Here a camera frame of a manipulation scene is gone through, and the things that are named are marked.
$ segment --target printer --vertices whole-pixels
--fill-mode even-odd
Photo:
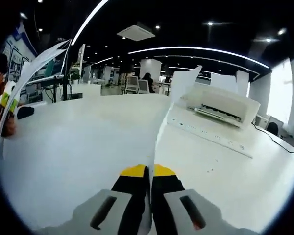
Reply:
[[[254,120],[260,104],[221,88],[194,83],[182,98],[187,108],[244,129]]]

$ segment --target window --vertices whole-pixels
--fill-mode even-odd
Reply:
[[[272,69],[267,114],[288,123],[292,105],[292,69],[286,59]]]

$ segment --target power strip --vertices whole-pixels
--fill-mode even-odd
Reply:
[[[188,125],[187,123],[184,123],[182,121],[178,121],[175,118],[170,118],[167,120],[168,124],[171,124],[177,128],[180,128],[184,131],[190,132],[196,136],[202,137],[208,141],[211,141],[213,143],[219,144],[223,147],[229,148],[235,152],[241,153],[249,158],[253,158],[247,151],[246,147],[240,143],[237,143],[232,140],[228,140],[219,134],[204,130],[202,128],[197,128],[191,125]]]

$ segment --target black ceiling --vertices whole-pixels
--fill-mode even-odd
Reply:
[[[43,45],[52,44],[58,37],[73,38],[99,2],[99,0],[35,2],[27,9],[26,30],[32,41],[43,41],[37,43],[42,49],[44,49]],[[37,28],[43,29],[39,39],[34,25],[34,15]],[[213,26],[204,24],[208,21],[223,24]],[[156,37],[135,42],[130,39],[123,40],[117,35],[118,32],[137,22],[150,28]],[[287,33],[278,36],[278,31],[282,28],[286,28]],[[271,38],[276,42],[254,42],[255,39],[260,38]],[[294,4],[264,1],[249,3],[237,0],[205,2],[110,0],[86,26],[74,45],[76,50],[73,51],[76,52],[82,44],[90,46],[86,48],[84,55],[87,63],[114,58],[98,65],[122,66],[122,63],[139,65],[141,59],[157,56],[155,57],[157,60],[170,67],[194,68],[196,65],[203,65],[205,71],[228,75],[233,75],[240,69],[222,62],[225,61],[264,74],[270,72],[270,69],[219,52],[167,49],[132,55],[127,53],[153,47],[207,47],[237,53],[272,68],[286,57],[294,55]],[[251,72],[251,78],[256,76],[256,73]]]

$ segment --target potted plant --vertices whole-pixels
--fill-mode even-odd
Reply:
[[[77,72],[73,72],[71,74],[71,77],[70,77],[71,81],[73,82],[73,84],[78,84],[78,81],[80,79],[80,75],[77,73]]]

